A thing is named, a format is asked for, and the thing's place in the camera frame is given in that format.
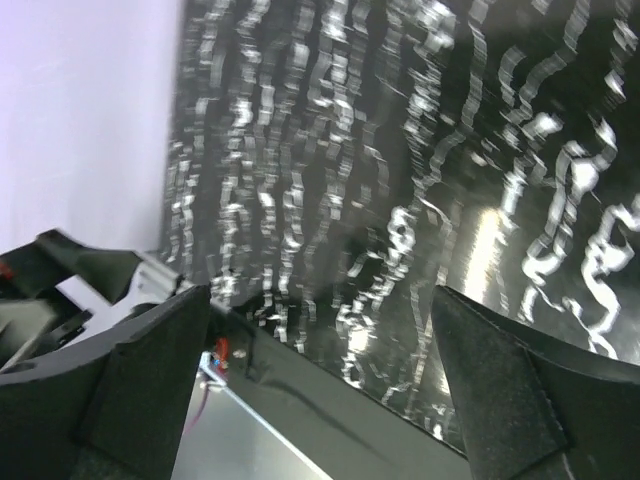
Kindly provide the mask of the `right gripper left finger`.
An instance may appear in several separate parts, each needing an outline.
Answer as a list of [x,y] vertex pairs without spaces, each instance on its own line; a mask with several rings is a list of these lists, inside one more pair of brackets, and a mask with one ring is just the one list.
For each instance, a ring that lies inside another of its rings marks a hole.
[[196,286],[1,375],[4,479],[168,479],[209,322]]

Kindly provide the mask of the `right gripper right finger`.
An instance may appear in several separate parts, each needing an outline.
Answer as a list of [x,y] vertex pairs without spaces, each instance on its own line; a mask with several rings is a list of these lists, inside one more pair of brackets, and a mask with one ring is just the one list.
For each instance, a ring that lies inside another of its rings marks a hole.
[[636,479],[639,368],[435,289],[433,335],[475,479]]

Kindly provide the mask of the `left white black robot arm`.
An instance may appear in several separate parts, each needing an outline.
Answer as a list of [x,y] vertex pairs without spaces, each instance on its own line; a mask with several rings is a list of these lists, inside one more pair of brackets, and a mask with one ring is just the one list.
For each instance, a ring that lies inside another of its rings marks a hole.
[[192,283],[153,256],[52,229],[1,255],[1,371],[136,318]]

